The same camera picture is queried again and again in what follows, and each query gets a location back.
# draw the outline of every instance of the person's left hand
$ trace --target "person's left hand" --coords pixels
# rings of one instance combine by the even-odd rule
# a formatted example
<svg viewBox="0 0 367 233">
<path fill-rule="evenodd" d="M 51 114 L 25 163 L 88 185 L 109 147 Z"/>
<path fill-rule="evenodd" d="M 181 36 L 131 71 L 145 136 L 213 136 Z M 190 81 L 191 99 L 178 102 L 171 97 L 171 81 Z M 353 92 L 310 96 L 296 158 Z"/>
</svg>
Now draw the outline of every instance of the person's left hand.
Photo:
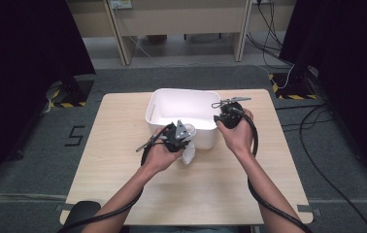
<svg viewBox="0 0 367 233">
<path fill-rule="evenodd" d="M 159 133 L 162 128 L 157 128 L 155 134 Z M 175 160 L 181 157 L 184 150 L 178 152 L 169 152 L 161 139 L 157 139 L 155 145 L 152 146 L 148 153 L 147 159 L 143 167 L 156 174 L 166 170 Z"/>
</svg>

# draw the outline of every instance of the forearm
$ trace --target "forearm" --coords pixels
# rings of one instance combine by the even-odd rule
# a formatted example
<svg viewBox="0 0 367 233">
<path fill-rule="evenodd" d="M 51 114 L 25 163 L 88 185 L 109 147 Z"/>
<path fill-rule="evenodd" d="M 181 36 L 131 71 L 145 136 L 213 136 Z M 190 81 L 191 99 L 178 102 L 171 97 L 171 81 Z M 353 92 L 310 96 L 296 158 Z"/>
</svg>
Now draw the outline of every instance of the forearm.
<svg viewBox="0 0 367 233">
<path fill-rule="evenodd" d="M 144 167 L 140 167 L 135 175 L 96 213 L 96 216 L 116 211 L 129 204 L 153 176 L 153 172 L 146 170 Z M 118 232 L 124 224 L 129 211 L 127 210 L 117 216 L 90 223 L 83 230 L 83 233 Z"/>
<path fill-rule="evenodd" d="M 290 216 L 299 219 L 298 215 L 253 157 L 253 155 L 243 154 L 243 156 L 237 157 L 247 172 L 250 183 L 252 184 L 256 193 L 267 203 L 289 214 Z M 291 222 L 271 212 L 261 204 L 259 204 L 259 209 L 269 232 L 302 232 Z"/>
</svg>

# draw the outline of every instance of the white plastic bin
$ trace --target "white plastic bin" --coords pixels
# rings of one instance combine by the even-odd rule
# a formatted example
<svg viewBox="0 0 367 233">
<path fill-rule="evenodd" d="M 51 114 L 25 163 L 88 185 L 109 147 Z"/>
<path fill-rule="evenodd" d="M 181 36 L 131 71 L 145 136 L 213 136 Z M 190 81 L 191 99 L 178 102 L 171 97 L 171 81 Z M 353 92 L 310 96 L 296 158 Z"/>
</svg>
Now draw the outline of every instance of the white plastic bin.
<svg viewBox="0 0 367 233">
<path fill-rule="evenodd" d="M 217 141 L 217 125 L 214 115 L 220 114 L 220 108 L 212 108 L 219 103 L 219 95 L 213 91 L 161 88 L 156 90 L 148 105 L 146 120 L 150 133 L 159 126 L 171 122 L 192 124 L 196 129 L 193 139 L 197 149 L 208 150 Z"/>
</svg>

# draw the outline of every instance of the hand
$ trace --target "hand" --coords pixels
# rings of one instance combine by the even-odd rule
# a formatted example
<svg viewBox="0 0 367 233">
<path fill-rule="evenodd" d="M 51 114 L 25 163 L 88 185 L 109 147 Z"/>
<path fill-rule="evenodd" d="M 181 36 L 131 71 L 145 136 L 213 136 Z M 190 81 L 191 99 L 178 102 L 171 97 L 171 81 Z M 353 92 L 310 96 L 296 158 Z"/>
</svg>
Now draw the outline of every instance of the hand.
<svg viewBox="0 0 367 233">
<path fill-rule="evenodd" d="M 157 128 L 155 134 L 159 133 L 162 128 Z M 166 170 L 175 160 L 181 157 L 184 150 L 178 152 L 169 152 L 161 139 L 155 141 L 148 153 L 147 160 L 143 167 L 149 169 L 153 174 Z"/>
<path fill-rule="evenodd" d="M 249 110 L 244 109 L 244 114 L 253 120 L 253 115 Z M 253 135 L 250 125 L 244 118 L 233 129 L 226 128 L 221 121 L 218 121 L 217 129 L 222 133 L 226 146 L 236 156 L 241 154 L 251 154 L 250 146 L 253 142 Z"/>
</svg>

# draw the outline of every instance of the black curtain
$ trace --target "black curtain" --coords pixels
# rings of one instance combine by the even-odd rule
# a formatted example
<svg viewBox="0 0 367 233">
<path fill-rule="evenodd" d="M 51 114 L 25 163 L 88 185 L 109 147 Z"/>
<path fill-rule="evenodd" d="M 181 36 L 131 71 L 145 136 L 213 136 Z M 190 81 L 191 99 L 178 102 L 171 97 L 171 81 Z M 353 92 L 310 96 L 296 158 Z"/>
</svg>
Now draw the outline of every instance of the black curtain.
<svg viewBox="0 0 367 233">
<path fill-rule="evenodd" d="M 45 106 L 50 85 L 83 74 L 94 69 L 66 1 L 0 1 L 0 164 Z"/>
<path fill-rule="evenodd" d="M 330 106 L 367 161 L 367 4 L 298 0 L 280 57 L 317 67 Z"/>
</svg>

